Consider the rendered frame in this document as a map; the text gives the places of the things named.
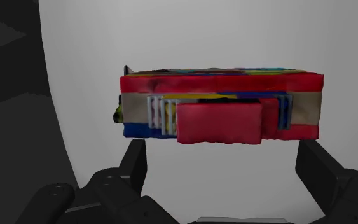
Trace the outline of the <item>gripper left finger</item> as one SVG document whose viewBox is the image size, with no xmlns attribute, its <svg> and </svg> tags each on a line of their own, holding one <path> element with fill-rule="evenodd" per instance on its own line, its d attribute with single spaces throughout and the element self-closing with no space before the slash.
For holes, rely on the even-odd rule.
<svg viewBox="0 0 358 224">
<path fill-rule="evenodd" d="M 141 194 L 147 168 L 146 142 L 133 139 L 120 165 L 97 171 L 85 187 L 40 188 L 15 224 L 179 224 Z"/>
</svg>

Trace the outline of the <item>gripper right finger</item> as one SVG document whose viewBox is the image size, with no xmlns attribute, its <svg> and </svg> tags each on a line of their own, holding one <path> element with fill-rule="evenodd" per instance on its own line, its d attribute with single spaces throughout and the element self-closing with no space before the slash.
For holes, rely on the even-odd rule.
<svg viewBox="0 0 358 224">
<path fill-rule="evenodd" d="M 295 171 L 324 216 L 309 224 L 358 224 L 358 170 L 344 168 L 316 140 L 301 140 Z"/>
</svg>

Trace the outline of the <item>red multicoloured flat box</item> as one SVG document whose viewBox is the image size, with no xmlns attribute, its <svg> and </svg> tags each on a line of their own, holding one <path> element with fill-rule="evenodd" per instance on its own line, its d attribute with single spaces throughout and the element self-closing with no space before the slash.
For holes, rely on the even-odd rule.
<svg viewBox="0 0 358 224">
<path fill-rule="evenodd" d="M 126 67 L 113 120 L 127 138 L 182 144 L 317 139 L 323 87 L 299 69 Z"/>
</svg>

